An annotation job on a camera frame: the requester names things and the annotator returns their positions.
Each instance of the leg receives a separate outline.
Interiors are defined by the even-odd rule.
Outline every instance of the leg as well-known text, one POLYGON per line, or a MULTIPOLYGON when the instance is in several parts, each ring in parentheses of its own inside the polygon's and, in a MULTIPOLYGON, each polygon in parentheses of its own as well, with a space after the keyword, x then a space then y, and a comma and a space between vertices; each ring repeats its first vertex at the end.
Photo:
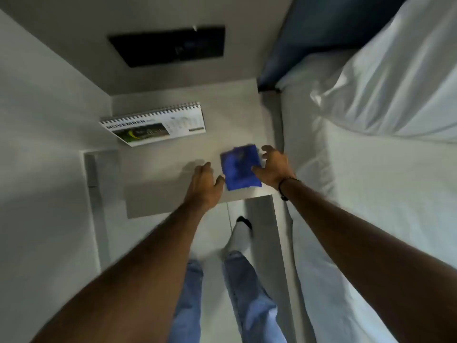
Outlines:
POLYGON ((241 253, 250 240, 250 229, 238 221, 226 247, 223 271, 233 311, 244 343, 285 343, 276 322, 276 304, 260 284, 253 266, 241 253))
POLYGON ((197 260, 190 260, 174 312, 168 343, 198 343, 200 341, 202 280, 203 271, 200 264, 197 260))

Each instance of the white wall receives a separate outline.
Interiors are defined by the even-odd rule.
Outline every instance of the white wall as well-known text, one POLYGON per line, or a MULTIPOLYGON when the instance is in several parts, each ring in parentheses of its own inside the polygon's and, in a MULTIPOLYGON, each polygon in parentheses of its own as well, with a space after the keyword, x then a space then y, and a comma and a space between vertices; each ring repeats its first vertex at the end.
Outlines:
POLYGON ((99 271, 80 151, 110 98, 0 11, 0 341, 27 342, 99 271))

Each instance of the bracelet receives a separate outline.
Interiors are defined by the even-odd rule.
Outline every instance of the bracelet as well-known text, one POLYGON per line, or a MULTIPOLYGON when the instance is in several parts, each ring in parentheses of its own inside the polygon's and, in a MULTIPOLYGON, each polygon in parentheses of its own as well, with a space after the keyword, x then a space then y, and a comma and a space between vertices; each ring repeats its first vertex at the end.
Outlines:
POLYGON ((278 191, 279 191, 279 193, 281 194, 281 199, 282 199, 283 201, 289 201, 289 199, 288 199, 287 197, 285 197, 284 194, 283 194, 283 192, 281 191, 281 184, 283 184, 283 182, 284 182, 286 179, 294 179, 295 181, 301 182, 300 179, 297 179, 297 178, 294 178, 294 177, 286 177, 286 178, 281 179, 281 181, 280 181, 279 184, 278 184, 278 191))

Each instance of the hand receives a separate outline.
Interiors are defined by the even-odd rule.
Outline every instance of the hand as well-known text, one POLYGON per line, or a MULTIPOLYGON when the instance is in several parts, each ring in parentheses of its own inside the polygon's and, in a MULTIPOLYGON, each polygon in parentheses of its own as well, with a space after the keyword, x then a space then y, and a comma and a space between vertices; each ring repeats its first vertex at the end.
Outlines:
POLYGON ((218 204, 224 190, 224 183, 224 177, 219 176, 216 179, 216 184, 214 184, 211 162, 207 162, 203 166, 197 166, 195 167, 191 184, 187 189, 184 202, 201 203, 202 208, 208 211, 218 204))
POLYGON ((297 178, 289 165, 287 155, 281 154, 271 145, 262 146, 262 150, 266 151, 262 155, 262 158, 266 159, 265 167, 253 166, 252 171, 263 183, 278 190, 278 185, 284 178, 297 178))

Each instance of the forearm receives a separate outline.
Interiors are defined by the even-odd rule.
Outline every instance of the forearm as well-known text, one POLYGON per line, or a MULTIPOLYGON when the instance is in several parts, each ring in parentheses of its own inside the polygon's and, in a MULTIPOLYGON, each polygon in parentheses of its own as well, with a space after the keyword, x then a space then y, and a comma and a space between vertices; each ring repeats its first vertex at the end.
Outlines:
POLYGON ((295 180, 284 195, 351 284, 400 341, 455 335, 456 271, 324 200, 295 180))
POLYGON ((180 206, 88 284, 35 337, 41 342, 165 342, 205 209, 180 206))

